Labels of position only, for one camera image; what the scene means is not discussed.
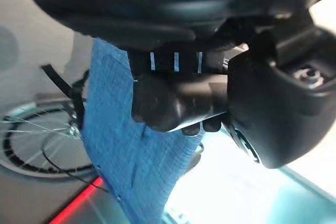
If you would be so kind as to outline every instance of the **black cable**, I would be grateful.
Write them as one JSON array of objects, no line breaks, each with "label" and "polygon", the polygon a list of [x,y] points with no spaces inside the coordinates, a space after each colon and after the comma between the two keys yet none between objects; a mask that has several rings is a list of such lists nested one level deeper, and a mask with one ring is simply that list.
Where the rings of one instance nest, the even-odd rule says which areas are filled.
[{"label": "black cable", "polygon": [[65,174],[68,175],[69,177],[72,177],[72,178],[74,178],[74,179],[77,179],[77,180],[79,180],[79,181],[82,181],[83,183],[87,184],[88,186],[93,186],[93,187],[95,187],[95,188],[97,188],[97,189],[99,189],[99,190],[102,190],[102,191],[105,192],[105,193],[109,193],[109,191],[106,190],[105,188],[102,188],[102,187],[100,187],[100,186],[96,186],[94,183],[88,182],[88,181],[86,181],[86,180],[84,180],[84,179],[81,179],[81,178],[79,178],[79,177],[77,177],[77,176],[74,176],[74,175],[72,175],[71,173],[67,172],[66,170],[63,170],[62,168],[60,168],[59,166],[57,166],[55,163],[53,163],[53,162],[47,157],[47,155],[46,155],[46,152],[45,152],[45,149],[44,149],[44,144],[42,145],[41,151],[42,151],[42,155],[43,155],[43,157],[46,159],[46,161],[48,161],[48,163],[49,163],[50,165],[52,165],[54,168],[58,169],[60,172],[65,173]]}]

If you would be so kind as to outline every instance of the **black plastic mount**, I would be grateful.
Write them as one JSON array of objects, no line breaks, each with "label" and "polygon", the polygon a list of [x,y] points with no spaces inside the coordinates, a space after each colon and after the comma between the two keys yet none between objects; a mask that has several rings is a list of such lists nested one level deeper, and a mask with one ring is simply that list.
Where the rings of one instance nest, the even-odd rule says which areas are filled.
[{"label": "black plastic mount", "polygon": [[254,159],[277,168],[314,148],[335,120],[336,39],[306,12],[248,45],[229,62],[226,125]]},{"label": "black plastic mount", "polygon": [[277,168],[314,148],[336,117],[335,37],[309,12],[255,33],[228,73],[148,72],[134,83],[132,116],[160,132],[222,115],[237,145]]}]

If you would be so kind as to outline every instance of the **spoke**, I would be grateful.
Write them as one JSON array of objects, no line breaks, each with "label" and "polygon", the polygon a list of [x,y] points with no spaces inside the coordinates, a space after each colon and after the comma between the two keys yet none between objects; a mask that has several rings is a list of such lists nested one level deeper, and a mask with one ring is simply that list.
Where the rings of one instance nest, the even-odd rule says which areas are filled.
[{"label": "spoke", "polygon": [[[1,123],[22,123],[22,122],[20,122],[20,121],[0,120],[0,124]],[[34,123],[60,123],[60,122],[57,121],[57,120],[34,120]]]},{"label": "spoke", "polygon": [[[26,109],[24,109],[24,108],[22,108],[22,107],[18,107],[18,108],[21,109],[21,110],[24,110],[24,111],[28,111],[28,110],[26,110]],[[45,110],[43,110],[43,109],[41,109],[41,108],[39,108],[39,109],[42,110],[43,112],[47,113],[48,115],[51,115],[49,112],[47,112],[47,111],[45,111]],[[33,114],[43,118],[43,116],[40,115],[40,114],[38,114],[38,113],[33,112]],[[62,122],[61,120],[57,120],[57,121],[58,121],[59,123],[61,123],[61,124],[68,125],[67,123]]]},{"label": "spoke", "polygon": [[61,135],[70,137],[70,136],[67,135],[67,134],[64,134],[64,133],[61,133],[61,132],[57,132],[57,131],[53,131],[53,130],[47,129],[47,128],[42,127],[42,126],[40,126],[40,125],[37,125],[37,124],[35,124],[35,123],[31,122],[31,121],[27,121],[27,120],[24,120],[24,119],[22,119],[22,118],[18,118],[18,119],[20,119],[20,120],[22,120],[22,121],[24,121],[24,122],[26,122],[26,123],[30,123],[30,124],[32,124],[32,125],[35,125],[35,126],[37,126],[37,127],[39,127],[39,128],[42,128],[42,129],[44,129],[44,130],[46,130],[46,131],[49,131],[49,132],[52,132],[52,133],[57,133],[57,134],[61,134]]},{"label": "spoke", "polygon": [[[45,113],[47,113],[48,115],[51,115],[48,111],[45,111],[45,110],[43,110],[43,109],[41,109],[41,108],[39,108],[40,110],[42,110],[43,112],[45,112]],[[65,124],[65,125],[68,125],[67,123],[65,123],[65,122],[63,122],[63,121],[61,121],[61,120],[57,120],[59,123],[62,123],[62,124]]]},{"label": "spoke", "polygon": [[[62,129],[54,129],[54,131],[62,131],[62,130],[68,130],[67,128],[62,128]],[[26,138],[26,137],[31,137],[31,136],[35,136],[35,135],[41,135],[41,134],[50,134],[49,131],[47,130],[42,130],[42,131],[34,131],[32,133],[26,134],[26,135],[18,135],[17,137],[10,137],[10,140],[17,140],[17,139],[22,139],[22,138]]]},{"label": "spoke", "polygon": [[16,154],[25,151],[25,150],[28,149],[30,146],[32,146],[32,145],[36,142],[36,140],[42,140],[43,137],[46,137],[46,136],[42,136],[42,137],[39,137],[39,138],[35,138],[35,139],[33,139],[33,141],[27,141],[28,144],[25,144],[22,148],[19,148],[19,149],[17,150],[17,152],[14,152],[14,153],[11,154],[8,158],[11,158],[11,157],[15,156]]},{"label": "spoke", "polygon": [[[60,128],[60,129],[52,129],[53,131],[60,131],[60,130],[66,130],[66,128]],[[35,133],[36,131],[19,131],[19,130],[8,130],[8,131],[0,131],[0,133],[7,133],[7,132],[15,132],[15,133]]]},{"label": "spoke", "polygon": [[[52,143],[50,143],[49,144],[49,146],[48,147],[46,147],[44,150],[48,150],[48,149],[50,149],[51,147],[53,147],[54,145],[56,145],[57,144],[57,141],[55,141],[56,139],[54,139],[53,141],[52,141]],[[29,164],[31,161],[33,161],[34,159],[36,159],[39,155],[41,155],[42,154],[42,150],[39,150],[38,152],[36,152],[31,158],[29,158],[29,159],[27,159],[25,162],[24,162],[24,164],[22,164],[22,165],[20,165],[20,167],[22,167],[22,166],[24,166],[24,165],[26,165],[26,164]]]},{"label": "spoke", "polygon": [[[62,143],[50,154],[50,156],[48,156],[49,159],[52,159],[57,153],[58,151],[63,147],[63,145],[66,143],[67,141],[65,141],[65,138],[63,138]],[[47,160],[45,160],[43,162],[43,164],[41,165],[40,169],[37,171],[39,172],[41,169],[43,169],[47,164],[49,164],[49,162]]]}]

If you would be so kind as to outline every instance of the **gray floor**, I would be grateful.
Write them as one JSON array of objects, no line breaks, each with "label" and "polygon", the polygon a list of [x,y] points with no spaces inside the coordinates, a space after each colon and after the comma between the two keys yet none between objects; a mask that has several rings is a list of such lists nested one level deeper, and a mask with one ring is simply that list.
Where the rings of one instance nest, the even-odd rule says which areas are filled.
[{"label": "gray floor", "polygon": [[[0,115],[37,96],[59,93],[39,65],[52,63],[71,82],[89,66],[91,47],[91,38],[58,24],[32,0],[0,0]],[[40,223],[80,186],[0,174],[0,223]]]}]

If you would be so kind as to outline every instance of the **tire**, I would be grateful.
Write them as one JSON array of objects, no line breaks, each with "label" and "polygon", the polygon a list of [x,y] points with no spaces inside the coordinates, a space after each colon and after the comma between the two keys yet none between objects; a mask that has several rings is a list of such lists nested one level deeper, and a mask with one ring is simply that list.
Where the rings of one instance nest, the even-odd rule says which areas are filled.
[{"label": "tire", "polygon": [[[0,170],[33,181],[61,182],[95,174],[86,155],[68,99],[26,103],[0,121]],[[42,154],[62,170],[53,167]]]}]

